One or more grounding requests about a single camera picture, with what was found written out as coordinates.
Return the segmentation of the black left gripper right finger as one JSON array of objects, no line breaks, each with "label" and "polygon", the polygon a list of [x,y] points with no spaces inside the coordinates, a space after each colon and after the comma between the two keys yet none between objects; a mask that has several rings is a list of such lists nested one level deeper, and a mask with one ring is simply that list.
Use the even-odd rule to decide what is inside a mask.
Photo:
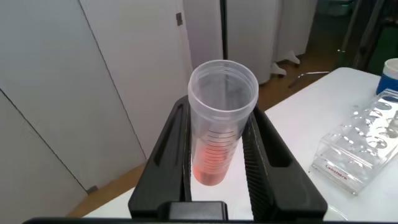
[{"label": "black left gripper right finger", "polygon": [[265,112],[255,107],[242,136],[251,210],[256,222],[321,222],[327,202]]}]

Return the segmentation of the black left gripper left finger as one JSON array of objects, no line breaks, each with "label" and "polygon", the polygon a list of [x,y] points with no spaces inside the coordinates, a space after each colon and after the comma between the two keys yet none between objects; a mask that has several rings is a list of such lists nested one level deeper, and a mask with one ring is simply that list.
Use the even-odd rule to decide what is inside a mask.
[{"label": "black left gripper left finger", "polygon": [[174,104],[128,201],[133,218],[156,218],[161,205],[192,199],[190,128],[190,105],[184,96]]}]

